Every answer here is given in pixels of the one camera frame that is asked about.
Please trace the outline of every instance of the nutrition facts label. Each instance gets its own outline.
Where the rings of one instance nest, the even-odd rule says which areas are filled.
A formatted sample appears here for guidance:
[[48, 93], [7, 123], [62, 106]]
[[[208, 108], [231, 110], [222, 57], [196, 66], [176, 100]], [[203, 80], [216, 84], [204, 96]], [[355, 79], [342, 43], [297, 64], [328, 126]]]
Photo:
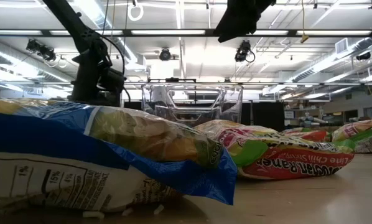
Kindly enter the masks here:
[[0, 205], [37, 196], [42, 205], [91, 210], [108, 176], [68, 164], [0, 158]]

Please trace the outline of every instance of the clear plastic bin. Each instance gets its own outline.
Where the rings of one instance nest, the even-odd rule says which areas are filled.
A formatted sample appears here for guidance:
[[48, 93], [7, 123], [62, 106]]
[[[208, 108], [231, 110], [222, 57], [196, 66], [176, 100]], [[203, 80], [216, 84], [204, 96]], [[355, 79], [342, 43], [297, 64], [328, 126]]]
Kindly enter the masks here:
[[239, 123], [242, 102], [240, 85], [148, 83], [142, 86], [144, 111], [191, 127], [213, 119]]

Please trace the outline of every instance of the ceiling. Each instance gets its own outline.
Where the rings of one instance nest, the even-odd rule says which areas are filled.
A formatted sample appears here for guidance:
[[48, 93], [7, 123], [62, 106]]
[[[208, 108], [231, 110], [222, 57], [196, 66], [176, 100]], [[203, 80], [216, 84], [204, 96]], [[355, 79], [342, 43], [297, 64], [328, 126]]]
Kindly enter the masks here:
[[[177, 21], [176, 0], [139, 0], [144, 14], [138, 21], [132, 21], [127, 16], [127, 1], [102, 0], [105, 8], [108, 3], [107, 17], [111, 18], [115, 29], [208, 29], [215, 28], [226, 9], [226, 0], [209, 0], [210, 8], [206, 9], [206, 0], [180, 1], [182, 10], [181, 21]], [[372, 9], [370, 0], [318, 0], [319, 7], [313, 9], [313, 0], [305, 0], [306, 29], [372, 29]], [[77, 1], [69, 1], [75, 11], [81, 11]], [[137, 16], [139, 9], [133, 9], [132, 15]], [[97, 29], [87, 16], [81, 17], [89, 27]], [[300, 0], [277, 0], [275, 6], [269, 6], [258, 22], [259, 29], [301, 29], [303, 13]], [[57, 18], [44, 7], [41, 0], [0, 0], [0, 29], [64, 29]], [[77, 64], [71, 62], [77, 50], [70, 37], [0, 37], [0, 43], [28, 54], [26, 45], [29, 39], [53, 47], [63, 60], [50, 63], [54, 69], [75, 78]], [[220, 44], [216, 37], [183, 37], [184, 41], [184, 77], [197, 78], [201, 82], [223, 81], [231, 78], [234, 82], [284, 82], [284, 72], [293, 72], [315, 63], [323, 55], [335, 50], [335, 43], [342, 38], [310, 38], [300, 43], [300, 38], [263, 38], [240, 37]], [[249, 40], [256, 61], [246, 67], [245, 63], [236, 63], [235, 52], [242, 40]], [[145, 55], [147, 65], [160, 63], [156, 59], [157, 52], [166, 47], [172, 54], [180, 54], [178, 37], [127, 37], [126, 45], [135, 53]], [[39, 56], [32, 54], [40, 62]], [[112, 58], [114, 68], [122, 68], [121, 60]], [[339, 75], [362, 66], [371, 61], [351, 62], [345, 58], [341, 63], [322, 70], [330, 76]], [[180, 73], [179, 66], [174, 73]], [[137, 75], [146, 79], [146, 72], [129, 71], [128, 75]], [[310, 82], [324, 82], [328, 76], [315, 75]]]

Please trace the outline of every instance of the floor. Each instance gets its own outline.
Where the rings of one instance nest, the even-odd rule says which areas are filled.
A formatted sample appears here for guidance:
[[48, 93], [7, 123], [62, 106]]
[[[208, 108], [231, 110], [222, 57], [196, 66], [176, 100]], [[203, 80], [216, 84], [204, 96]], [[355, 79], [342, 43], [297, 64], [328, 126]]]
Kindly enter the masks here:
[[80, 212], [42, 210], [18, 212], [0, 223], [370, 223], [372, 224], [372, 154], [356, 155], [336, 175], [283, 181], [239, 181], [235, 205], [184, 197], [164, 204], [137, 207], [127, 217], [107, 215], [101, 222]]

